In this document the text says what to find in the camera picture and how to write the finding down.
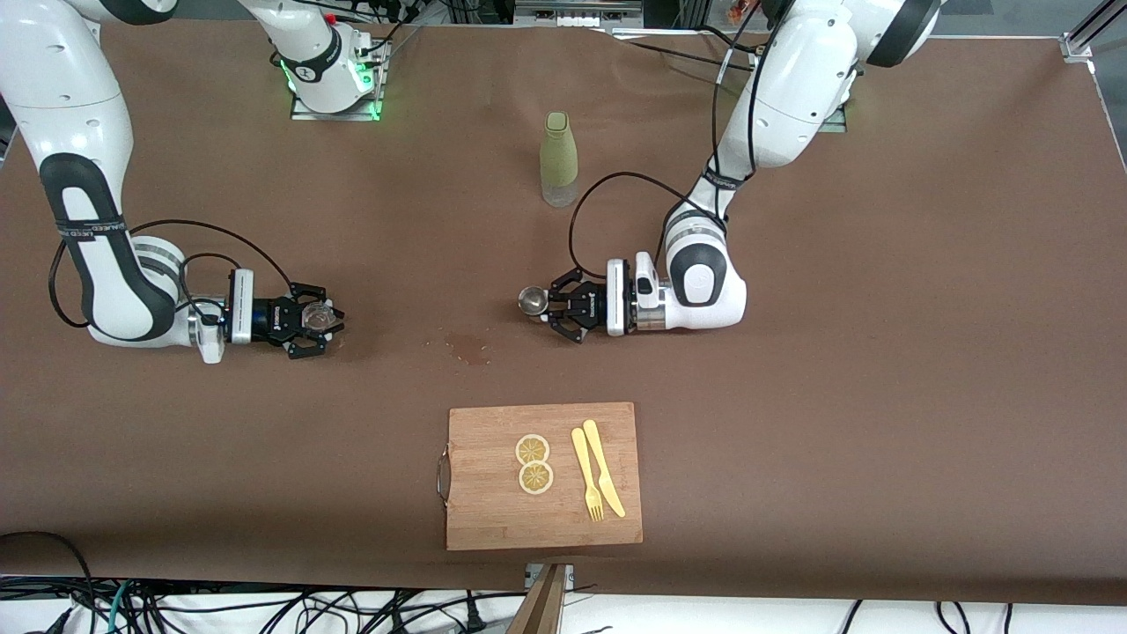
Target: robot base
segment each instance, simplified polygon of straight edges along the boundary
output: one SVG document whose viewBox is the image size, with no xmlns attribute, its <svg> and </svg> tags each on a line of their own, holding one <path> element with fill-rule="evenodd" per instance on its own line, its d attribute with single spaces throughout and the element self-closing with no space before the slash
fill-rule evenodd
<svg viewBox="0 0 1127 634">
<path fill-rule="evenodd" d="M 290 118 L 293 120 L 380 120 L 383 111 L 383 90 L 388 83 L 388 64 L 391 60 L 391 43 L 376 42 L 363 68 L 357 65 L 356 74 L 363 83 L 371 83 L 372 90 L 363 95 L 350 107 L 338 113 L 320 113 L 309 108 L 296 93 L 290 106 Z"/>
</svg>

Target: stain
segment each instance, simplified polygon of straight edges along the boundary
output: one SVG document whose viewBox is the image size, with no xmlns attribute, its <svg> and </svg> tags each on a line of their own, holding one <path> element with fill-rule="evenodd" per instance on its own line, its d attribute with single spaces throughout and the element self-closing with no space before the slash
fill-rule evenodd
<svg viewBox="0 0 1127 634">
<path fill-rule="evenodd" d="M 450 349 L 450 356 L 462 364 L 467 366 L 486 366 L 489 364 L 489 359 L 486 357 L 489 347 L 480 338 L 450 333 L 446 336 L 445 341 L 446 348 Z"/>
</svg>

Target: yellow knife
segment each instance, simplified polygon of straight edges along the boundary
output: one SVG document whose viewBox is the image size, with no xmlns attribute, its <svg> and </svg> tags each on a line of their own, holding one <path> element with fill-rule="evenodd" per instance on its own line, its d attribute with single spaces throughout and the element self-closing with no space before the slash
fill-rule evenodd
<svg viewBox="0 0 1127 634">
<path fill-rule="evenodd" d="M 595 462 L 598 463 L 598 489 L 603 491 L 603 498 L 606 498 L 606 503 L 614 510 L 614 515 L 623 518 L 627 515 L 627 510 L 619 500 L 619 492 L 614 491 L 614 482 L 611 481 L 611 471 L 606 468 L 606 458 L 603 456 L 603 441 L 598 438 L 598 427 L 595 426 L 595 421 L 587 420 L 583 422 L 583 431 L 587 435 L 587 444 L 591 445 L 591 450 L 595 454 Z"/>
</svg>

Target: table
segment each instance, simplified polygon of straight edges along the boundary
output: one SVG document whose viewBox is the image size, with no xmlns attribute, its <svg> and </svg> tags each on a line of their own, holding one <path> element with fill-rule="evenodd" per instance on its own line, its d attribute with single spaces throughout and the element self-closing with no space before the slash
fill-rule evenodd
<svg viewBox="0 0 1127 634">
<path fill-rule="evenodd" d="M 637 169 L 685 187 L 711 66 L 579 29 L 428 28 L 392 63 L 384 119 L 334 124 L 286 118 L 252 23 L 103 42 L 136 136 L 130 221 L 247 234 L 328 286 L 347 334 L 316 361 L 243 348 L 207 367 L 63 328 L 41 276 L 56 236 L 17 148 L 0 529 L 64 534 L 123 578 L 504 589 L 556 557 L 604 592 L 1127 597 L 1127 176 L 1088 69 L 1054 41 L 937 39 L 870 69 L 848 133 L 734 202 L 743 323 L 582 347 L 515 304 L 569 267 L 568 212 L 539 194 L 542 117 L 570 114 L 584 185 Z M 588 204 L 578 252 L 601 268 L 653 248 L 671 200 L 614 182 Z M 233 241 L 161 229 L 282 291 Z M 225 284 L 220 265 L 192 277 Z M 449 409 L 600 401 L 637 404 L 644 544 L 444 551 Z"/>
</svg>

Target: cutting board handle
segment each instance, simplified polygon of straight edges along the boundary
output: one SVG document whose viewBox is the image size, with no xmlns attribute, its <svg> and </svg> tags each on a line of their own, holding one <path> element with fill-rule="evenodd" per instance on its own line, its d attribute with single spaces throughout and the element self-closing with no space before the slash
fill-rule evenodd
<svg viewBox="0 0 1127 634">
<path fill-rule="evenodd" d="M 446 493 L 442 492 L 442 481 L 443 481 L 442 474 L 443 474 L 444 471 L 446 472 L 446 479 L 445 479 L 446 480 Z M 447 443 L 446 447 L 444 447 L 442 449 L 442 456 L 438 456 L 438 484 L 436 485 L 436 488 L 438 490 L 438 499 L 442 500 L 443 508 L 449 508 L 450 507 L 450 476 L 451 475 L 452 475 L 452 472 L 450 471 L 450 444 Z"/>
</svg>

